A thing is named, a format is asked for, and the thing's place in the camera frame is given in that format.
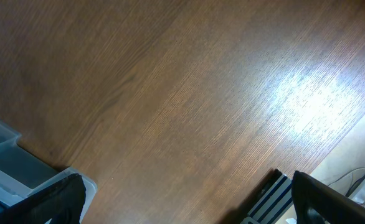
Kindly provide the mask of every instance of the wood grain surface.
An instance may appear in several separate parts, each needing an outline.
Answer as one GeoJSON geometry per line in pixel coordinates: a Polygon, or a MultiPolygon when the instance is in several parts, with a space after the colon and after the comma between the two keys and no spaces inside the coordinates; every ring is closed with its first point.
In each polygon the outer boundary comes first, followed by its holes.
{"type": "Polygon", "coordinates": [[[217,223],[365,113],[365,0],[0,1],[0,119],[84,223],[217,223]]]}

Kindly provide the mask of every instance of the striped object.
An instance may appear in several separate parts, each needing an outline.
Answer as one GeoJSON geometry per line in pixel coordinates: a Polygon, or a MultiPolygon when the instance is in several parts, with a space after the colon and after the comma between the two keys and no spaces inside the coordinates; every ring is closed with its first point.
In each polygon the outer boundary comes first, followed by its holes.
{"type": "Polygon", "coordinates": [[[275,223],[292,205],[292,181],[278,172],[278,179],[250,209],[240,224],[272,224],[275,223]]]}

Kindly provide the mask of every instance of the white cable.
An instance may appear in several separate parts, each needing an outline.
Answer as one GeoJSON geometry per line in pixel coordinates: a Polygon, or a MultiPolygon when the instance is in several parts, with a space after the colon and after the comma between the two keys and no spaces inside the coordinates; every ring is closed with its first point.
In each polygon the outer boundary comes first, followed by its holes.
{"type": "Polygon", "coordinates": [[[351,174],[351,173],[353,173],[353,172],[355,172],[355,171],[357,171],[357,170],[365,170],[365,167],[361,167],[361,168],[357,168],[357,169],[353,169],[353,170],[349,171],[348,173],[346,173],[346,174],[344,174],[343,176],[339,177],[339,179],[337,179],[336,181],[334,181],[334,182],[332,182],[332,183],[328,184],[328,186],[330,186],[330,185],[332,185],[332,184],[336,183],[337,181],[339,181],[339,180],[341,180],[341,179],[345,178],[347,175],[349,175],[349,174],[351,174]]]}

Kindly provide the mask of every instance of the plastic container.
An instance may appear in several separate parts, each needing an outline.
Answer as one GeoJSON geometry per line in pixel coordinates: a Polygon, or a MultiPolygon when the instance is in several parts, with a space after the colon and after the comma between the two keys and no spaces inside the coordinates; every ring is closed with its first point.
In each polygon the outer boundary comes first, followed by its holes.
{"type": "MultiPolygon", "coordinates": [[[[77,170],[69,167],[57,172],[17,145],[19,133],[0,121],[0,202],[12,206],[28,196],[67,177],[77,170]]],[[[83,177],[86,201],[80,221],[97,192],[94,181],[83,177]]]]}

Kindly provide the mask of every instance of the cable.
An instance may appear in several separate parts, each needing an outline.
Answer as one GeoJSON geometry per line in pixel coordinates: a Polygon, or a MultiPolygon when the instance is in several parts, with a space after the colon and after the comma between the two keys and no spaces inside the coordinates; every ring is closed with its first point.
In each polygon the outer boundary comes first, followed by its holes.
{"type": "Polygon", "coordinates": [[[351,190],[353,189],[353,187],[359,182],[359,181],[363,181],[365,179],[365,176],[364,177],[361,177],[360,179],[358,179],[358,180],[356,180],[355,181],[355,183],[352,185],[352,186],[350,186],[350,188],[349,188],[349,190],[347,191],[347,193],[346,193],[346,197],[349,197],[350,195],[351,195],[351,190]]]}
{"type": "Polygon", "coordinates": [[[330,185],[332,185],[332,184],[336,183],[337,181],[339,181],[339,180],[341,180],[341,179],[345,178],[347,175],[349,175],[349,174],[351,174],[351,173],[353,173],[353,172],[355,172],[355,171],[357,171],[357,170],[365,170],[365,167],[361,167],[361,168],[353,169],[353,170],[351,170],[351,171],[347,172],[347,173],[346,173],[346,174],[344,174],[343,176],[339,177],[339,179],[337,179],[336,181],[334,181],[334,182],[332,182],[332,183],[328,184],[328,186],[330,186],[330,185]]]}

